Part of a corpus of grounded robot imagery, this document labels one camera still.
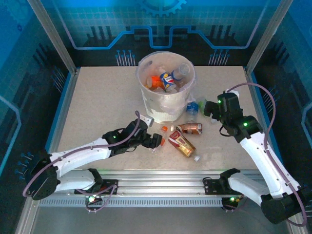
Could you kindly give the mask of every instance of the glass panel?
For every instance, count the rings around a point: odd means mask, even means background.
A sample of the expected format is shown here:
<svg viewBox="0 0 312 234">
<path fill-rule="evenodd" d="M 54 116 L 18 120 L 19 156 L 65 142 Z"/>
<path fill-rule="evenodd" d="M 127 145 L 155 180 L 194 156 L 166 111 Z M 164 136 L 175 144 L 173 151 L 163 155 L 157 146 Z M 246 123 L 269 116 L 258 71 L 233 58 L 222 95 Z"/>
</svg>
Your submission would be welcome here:
<svg viewBox="0 0 312 234">
<path fill-rule="evenodd" d="M 0 2 L 0 31 L 0 233 L 14 233 L 27 153 L 44 149 L 68 71 L 27 1 Z"/>
<path fill-rule="evenodd" d="M 277 104 L 273 125 L 285 167 L 300 182 L 312 186 L 312 3 L 294 0 L 254 70 Z M 272 116 L 272 105 L 264 96 Z"/>
<path fill-rule="evenodd" d="M 156 50 L 179 53 L 194 65 L 246 65 L 278 3 L 45 0 L 44 6 L 75 49 L 77 66 L 137 65 Z"/>
</svg>

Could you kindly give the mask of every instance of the green led light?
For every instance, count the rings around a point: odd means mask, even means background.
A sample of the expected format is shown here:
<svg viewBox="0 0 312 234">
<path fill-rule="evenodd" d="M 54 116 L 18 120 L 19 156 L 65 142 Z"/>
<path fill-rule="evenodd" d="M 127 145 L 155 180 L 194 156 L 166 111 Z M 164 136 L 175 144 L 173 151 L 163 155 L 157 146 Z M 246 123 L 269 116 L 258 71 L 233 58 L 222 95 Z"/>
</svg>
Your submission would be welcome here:
<svg viewBox="0 0 312 234">
<path fill-rule="evenodd" d="M 90 197 L 89 197 L 89 202 L 94 202 L 95 199 L 96 199 L 96 198 L 95 198 L 94 196 L 90 196 Z"/>
</svg>

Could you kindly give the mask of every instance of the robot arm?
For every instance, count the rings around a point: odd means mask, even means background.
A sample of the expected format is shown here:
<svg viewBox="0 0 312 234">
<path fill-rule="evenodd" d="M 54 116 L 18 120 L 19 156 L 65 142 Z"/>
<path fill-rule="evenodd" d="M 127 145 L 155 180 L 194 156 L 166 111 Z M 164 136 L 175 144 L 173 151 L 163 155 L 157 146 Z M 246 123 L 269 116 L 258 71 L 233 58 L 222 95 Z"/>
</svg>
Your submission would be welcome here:
<svg viewBox="0 0 312 234">
<path fill-rule="evenodd" d="M 230 169 L 220 175 L 220 184 L 226 191 L 234 190 L 244 194 L 260 207 L 266 218 L 272 223 L 279 223 L 300 212 L 300 206 L 293 191 L 292 184 L 304 205 L 312 197 L 308 188 L 301 188 L 299 183 L 289 174 L 270 146 L 265 150 L 263 129 L 253 116 L 243 116 L 238 97 L 234 93 L 223 93 L 218 96 L 218 103 L 207 102 L 204 115 L 222 123 L 228 132 L 246 150 L 262 174 L 266 186 L 263 186 L 243 175 L 237 169 Z M 269 158 L 276 162 L 287 183 Z"/>
<path fill-rule="evenodd" d="M 158 147 L 162 136 L 154 134 L 153 138 L 147 133 L 148 127 L 152 126 L 154 119 L 140 115 L 126 128 L 107 132 L 101 138 L 71 149 L 69 151 L 47 154 L 39 152 L 37 160 L 32 160 L 24 172 L 25 181 L 29 183 L 36 174 L 48 164 L 47 167 L 29 187 L 29 194 L 33 200 L 43 199 L 54 192 L 82 189 L 90 192 L 99 192 L 102 183 L 101 176 L 96 169 L 74 170 L 93 161 L 106 159 L 127 152 L 130 148 L 143 145 L 146 148 Z"/>
</svg>

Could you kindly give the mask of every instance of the countertop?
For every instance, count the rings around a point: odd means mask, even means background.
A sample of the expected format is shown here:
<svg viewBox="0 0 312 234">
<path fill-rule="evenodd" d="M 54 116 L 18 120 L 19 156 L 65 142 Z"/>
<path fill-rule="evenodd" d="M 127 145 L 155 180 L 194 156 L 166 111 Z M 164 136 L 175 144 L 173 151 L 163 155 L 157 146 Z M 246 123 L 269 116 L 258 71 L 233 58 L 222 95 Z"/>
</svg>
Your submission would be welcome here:
<svg viewBox="0 0 312 234">
<path fill-rule="evenodd" d="M 90 143 L 108 131 L 126 127 L 136 119 L 135 110 L 146 114 L 136 67 L 81 67 L 58 151 L 65 151 Z M 241 66 L 196 66 L 197 85 L 195 97 L 204 96 L 216 101 L 225 89 L 246 82 Z M 249 88 L 237 88 L 244 115 L 256 117 Z M 184 157 L 169 142 L 157 154 L 139 146 L 132 153 L 99 160 L 83 168 L 109 170 L 158 169 L 158 170 L 226 170 L 256 169 L 250 156 L 233 137 L 219 134 L 220 123 L 212 124 L 209 117 L 198 115 L 203 124 L 200 136 L 185 135 L 201 156 L 198 162 Z M 184 123 L 182 115 L 175 123 Z M 161 127 L 154 123 L 150 134 Z"/>
</svg>

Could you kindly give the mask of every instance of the trash bin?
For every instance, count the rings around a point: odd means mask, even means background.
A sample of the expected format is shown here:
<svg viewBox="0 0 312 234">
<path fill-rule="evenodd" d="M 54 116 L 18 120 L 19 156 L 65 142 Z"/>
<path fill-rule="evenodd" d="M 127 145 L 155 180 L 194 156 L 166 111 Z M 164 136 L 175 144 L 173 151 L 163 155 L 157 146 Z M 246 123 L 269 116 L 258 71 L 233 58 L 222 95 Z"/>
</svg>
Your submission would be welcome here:
<svg viewBox="0 0 312 234">
<path fill-rule="evenodd" d="M 157 66 L 162 64 L 166 71 L 172 72 L 182 63 L 190 67 L 189 74 L 184 78 L 187 84 L 183 87 L 183 91 L 175 94 L 162 94 L 145 87 L 147 77 L 155 75 L 153 71 Z M 140 82 L 146 112 L 157 123 L 177 120 L 185 111 L 187 103 L 193 101 L 190 93 L 195 85 L 195 69 L 193 64 L 181 55 L 167 51 L 151 53 L 139 62 L 136 77 Z"/>
</svg>

